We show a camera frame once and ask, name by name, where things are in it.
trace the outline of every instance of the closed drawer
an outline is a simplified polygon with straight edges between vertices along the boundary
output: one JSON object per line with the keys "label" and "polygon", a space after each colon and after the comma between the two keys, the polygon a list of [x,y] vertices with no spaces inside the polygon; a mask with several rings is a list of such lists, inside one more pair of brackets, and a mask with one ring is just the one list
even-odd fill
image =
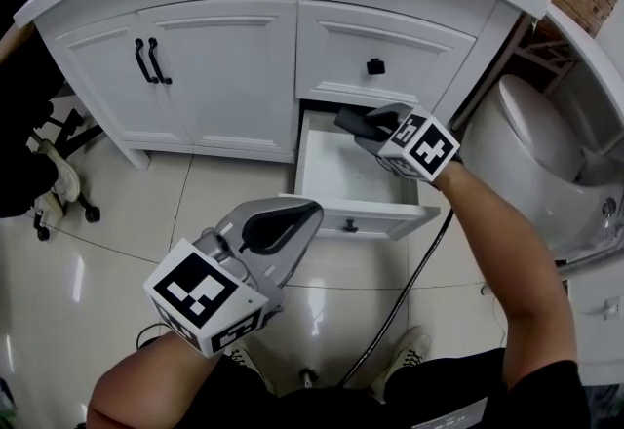
{"label": "closed drawer", "polygon": [[430,21],[299,1],[296,96],[373,107],[401,101],[433,111],[474,42]]}
{"label": "closed drawer", "polygon": [[294,195],[325,210],[320,236],[399,240],[440,213],[417,205],[415,182],[384,171],[334,114],[305,112]]}

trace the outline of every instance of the black and white pattern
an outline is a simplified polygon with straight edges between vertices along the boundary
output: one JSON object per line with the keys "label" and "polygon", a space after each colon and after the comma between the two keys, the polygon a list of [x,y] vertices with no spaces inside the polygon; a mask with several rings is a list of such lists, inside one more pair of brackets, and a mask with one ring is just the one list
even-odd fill
{"label": "black and white pattern", "polygon": [[240,322],[235,323],[229,329],[219,332],[211,339],[213,352],[220,351],[232,342],[240,339],[249,332],[253,332],[260,323],[260,314],[262,309],[258,309],[250,316],[243,318]]}
{"label": "black and white pattern", "polygon": [[154,286],[154,291],[200,329],[238,285],[192,253]]}
{"label": "black and white pattern", "polygon": [[449,139],[436,126],[431,125],[411,149],[409,155],[432,175],[452,151],[453,145]]}
{"label": "black and white pattern", "polygon": [[403,157],[384,157],[384,160],[403,177],[422,178],[414,166]]}
{"label": "black and white pattern", "polygon": [[416,131],[418,131],[418,128],[420,128],[425,121],[426,119],[424,117],[411,115],[405,120],[399,131],[392,136],[392,142],[401,146],[401,148],[405,148],[410,142],[410,139],[416,134]]}
{"label": "black and white pattern", "polygon": [[186,339],[186,341],[191,344],[195,349],[201,351],[202,348],[199,346],[199,341],[197,337],[187,330],[182,324],[176,320],[173,316],[171,316],[167,311],[165,311],[162,306],[158,304],[158,302],[153,301],[156,309],[158,310],[158,314],[163,319],[163,322],[167,323],[173,331],[179,333],[182,337]]}

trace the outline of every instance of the person's arm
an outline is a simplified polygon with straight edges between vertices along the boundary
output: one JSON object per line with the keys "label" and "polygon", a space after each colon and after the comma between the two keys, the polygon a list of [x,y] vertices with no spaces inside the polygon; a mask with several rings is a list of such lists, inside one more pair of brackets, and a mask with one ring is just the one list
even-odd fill
{"label": "person's arm", "polygon": [[5,62],[12,52],[25,43],[34,31],[35,26],[32,23],[22,28],[15,24],[11,25],[0,39],[0,65]]}
{"label": "person's arm", "polygon": [[548,248],[516,209],[461,164],[436,178],[509,324],[503,380],[509,389],[530,373],[577,361],[572,312]]}
{"label": "person's arm", "polygon": [[101,377],[89,402],[87,427],[175,427],[218,358],[206,359],[173,332],[163,335]]}

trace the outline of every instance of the toilet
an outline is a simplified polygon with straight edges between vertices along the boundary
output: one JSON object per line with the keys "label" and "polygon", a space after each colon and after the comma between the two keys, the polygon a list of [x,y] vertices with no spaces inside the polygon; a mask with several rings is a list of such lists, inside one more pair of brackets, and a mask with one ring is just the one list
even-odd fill
{"label": "toilet", "polygon": [[471,119],[461,143],[466,168],[535,226],[556,259],[619,244],[621,165],[582,147],[551,102],[505,75]]}

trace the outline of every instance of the drawer knob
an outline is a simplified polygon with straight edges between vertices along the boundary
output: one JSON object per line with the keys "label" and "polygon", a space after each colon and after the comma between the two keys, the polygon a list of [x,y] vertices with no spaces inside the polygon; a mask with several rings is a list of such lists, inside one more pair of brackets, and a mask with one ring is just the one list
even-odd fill
{"label": "drawer knob", "polygon": [[386,73],[386,64],[382,59],[373,58],[367,61],[367,71],[369,75],[381,75]]}
{"label": "drawer knob", "polygon": [[360,228],[353,225],[353,219],[347,219],[346,225],[342,226],[342,231],[346,233],[357,233]]}

